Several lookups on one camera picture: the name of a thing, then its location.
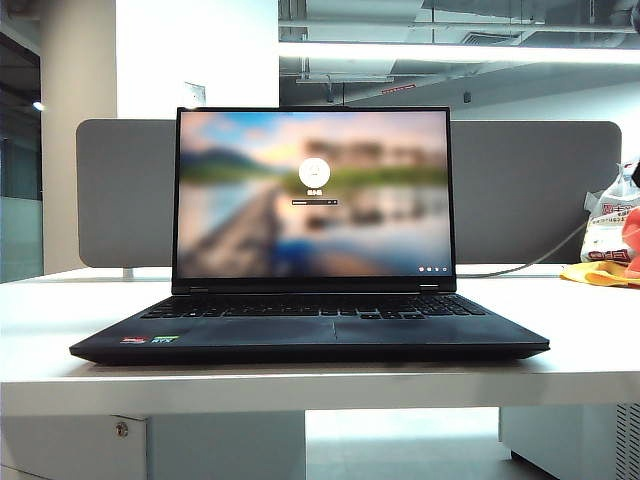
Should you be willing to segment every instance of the screen icon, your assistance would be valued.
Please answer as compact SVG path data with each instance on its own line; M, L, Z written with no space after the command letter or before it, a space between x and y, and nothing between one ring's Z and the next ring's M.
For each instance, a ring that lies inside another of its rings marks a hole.
M331 168L323 159L311 157L302 162L302 165L298 168L298 176L300 181L307 187L312 189L321 188L329 181Z

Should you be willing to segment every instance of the fluorescent light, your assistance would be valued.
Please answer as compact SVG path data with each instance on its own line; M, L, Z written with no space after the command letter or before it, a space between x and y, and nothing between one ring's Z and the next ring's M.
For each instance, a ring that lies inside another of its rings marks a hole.
M305 74L306 78L297 78L296 83L391 83L388 75L352 75L350 73L332 73L330 75Z
M422 60L446 63L518 62L640 65L640 50L615 48L481 47L412 43L280 42L281 57L332 60Z

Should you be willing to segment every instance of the desk leg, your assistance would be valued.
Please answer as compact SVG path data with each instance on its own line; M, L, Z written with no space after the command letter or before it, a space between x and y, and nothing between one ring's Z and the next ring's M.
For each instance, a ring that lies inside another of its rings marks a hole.
M148 420L150 478L305 478L302 412L155 415Z

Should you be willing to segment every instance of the laptop keyboard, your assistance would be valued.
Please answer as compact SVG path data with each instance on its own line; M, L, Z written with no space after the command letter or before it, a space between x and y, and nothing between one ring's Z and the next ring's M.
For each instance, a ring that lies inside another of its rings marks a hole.
M141 318L196 317L359 317L365 320L433 316L485 315L487 312L458 295L373 297L172 297Z

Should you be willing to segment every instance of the desk surface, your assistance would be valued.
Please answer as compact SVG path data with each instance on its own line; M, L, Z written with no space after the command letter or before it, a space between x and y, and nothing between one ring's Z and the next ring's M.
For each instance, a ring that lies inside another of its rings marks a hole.
M462 272L495 266L466 266ZM461 279L459 292L547 337L510 363L103 367L68 347L170 294L169 269L82 269L0 285L3 415L162 414L640 401L640 291L558 265Z

